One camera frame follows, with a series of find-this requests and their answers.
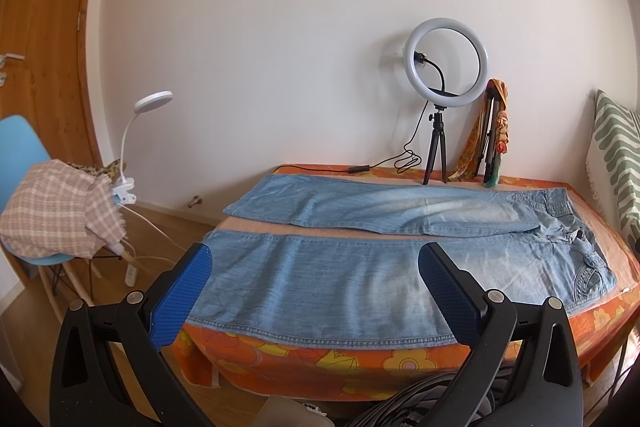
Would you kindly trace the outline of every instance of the ring light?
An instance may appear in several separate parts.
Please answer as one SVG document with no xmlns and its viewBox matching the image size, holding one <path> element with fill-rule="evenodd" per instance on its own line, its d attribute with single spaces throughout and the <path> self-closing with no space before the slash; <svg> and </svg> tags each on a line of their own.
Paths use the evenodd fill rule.
<svg viewBox="0 0 640 427">
<path fill-rule="evenodd" d="M 415 47 L 423 36 L 431 31 L 439 29 L 453 30 L 461 34 L 471 42 L 471 45 L 474 47 L 476 54 L 478 55 L 479 68 L 476 83 L 471 86 L 467 92 L 457 96 L 445 96 L 435 92 L 433 89 L 429 89 L 429 87 L 422 83 L 418 76 L 418 72 L 415 70 Z M 476 35 L 471 28 L 454 19 L 437 18 L 423 22 L 411 32 L 411 35 L 409 35 L 409 39 L 404 46 L 404 70 L 406 71 L 406 76 L 409 77 L 409 82 L 411 82 L 411 85 L 414 86 L 414 89 L 423 98 L 430 100 L 434 105 L 440 105 L 442 107 L 460 107 L 461 105 L 473 102 L 478 98 L 478 96 L 482 95 L 486 89 L 486 84 L 489 81 L 488 69 L 486 49 L 482 45 L 478 35 Z"/>
</svg>

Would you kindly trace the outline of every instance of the jeans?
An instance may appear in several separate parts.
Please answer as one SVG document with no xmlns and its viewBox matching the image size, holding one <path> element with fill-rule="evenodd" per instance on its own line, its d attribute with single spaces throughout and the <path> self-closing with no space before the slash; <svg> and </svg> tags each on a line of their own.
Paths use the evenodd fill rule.
<svg viewBox="0 0 640 427">
<path fill-rule="evenodd" d="M 540 304 L 554 295 L 575 314 L 616 285 L 564 189 L 494 192 L 276 175 L 226 211 L 306 227 L 439 236 L 210 232 L 204 243 L 213 254 L 212 275 L 188 321 L 273 343 L 335 349 L 454 343 L 417 270 L 418 252 L 429 241 L 482 287 L 513 301 Z"/>
</svg>

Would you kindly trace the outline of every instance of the blue chair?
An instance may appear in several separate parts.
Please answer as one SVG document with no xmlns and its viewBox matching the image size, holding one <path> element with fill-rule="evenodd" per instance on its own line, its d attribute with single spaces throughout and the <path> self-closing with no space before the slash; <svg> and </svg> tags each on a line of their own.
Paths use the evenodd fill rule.
<svg viewBox="0 0 640 427">
<path fill-rule="evenodd" d="M 23 117 L 15 115 L 0 120 L 0 212 L 6 207 L 9 198 L 25 174 L 27 174 L 29 168 L 35 163 L 50 159 L 49 153 L 44 149 L 40 138 Z M 84 289 L 74 268 L 69 263 L 73 256 L 57 253 L 41 259 L 25 259 L 16 255 L 7 245 L 2 244 L 2 247 L 12 255 L 25 261 L 25 263 L 38 266 L 42 285 L 60 322 L 62 322 L 62 313 L 53 294 L 53 288 L 45 266 L 62 264 L 78 296 L 90 306 L 94 305 L 89 293 Z M 58 274 L 59 272 L 54 272 L 54 282 Z"/>
</svg>

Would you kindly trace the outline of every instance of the tripod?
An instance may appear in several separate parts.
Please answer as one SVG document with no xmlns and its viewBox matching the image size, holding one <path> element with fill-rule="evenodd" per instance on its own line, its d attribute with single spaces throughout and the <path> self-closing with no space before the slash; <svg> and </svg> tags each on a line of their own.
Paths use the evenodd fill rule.
<svg viewBox="0 0 640 427">
<path fill-rule="evenodd" d="M 424 170 L 424 179 L 422 185 L 429 183 L 429 176 L 433 172 L 433 163 L 436 161 L 436 151 L 438 150 L 438 141 L 440 142 L 440 162 L 442 163 L 442 181 L 447 183 L 447 148 L 444 141 L 444 122 L 442 121 L 442 112 L 444 107 L 437 105 L 436 113 L 429 115 L 429 120 L 433 121 L 433 131 L 431 132 L 431 145 L 429 146 L 429 156 L 427 156 L 427 166 Z"/>
</svg>

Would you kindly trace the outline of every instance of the blue gripper pad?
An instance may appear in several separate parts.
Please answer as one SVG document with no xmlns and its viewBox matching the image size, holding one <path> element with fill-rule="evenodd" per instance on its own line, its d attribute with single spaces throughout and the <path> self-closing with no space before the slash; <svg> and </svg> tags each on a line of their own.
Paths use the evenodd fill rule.
<svg viewBox="0 0 640 427">
<path fill-rule="evenodd" d="M 209 247 L 200 245 L 198 251 L 151 312 L 149 339 L 157 350 L 162 346 L 169 346 L 178 336 L 187 315 L 191 312 L 211 275 L 212 266 Z"/>
<path fill-rule="evenodd" d="M 447 268 L 436 256 L 433 248 L 439 248 L 444 253 L 437 243 L 427 243 L 420 248 L 420 277 L 427 285 L 456 340 L 465 346 L 474 347 L 482 334 L 480 312 L 451 274 L 451 270 L 455 269 L 461 274 L 467 272 L 459 270 L 448 257 L 450 267 Z"/>
</svg>

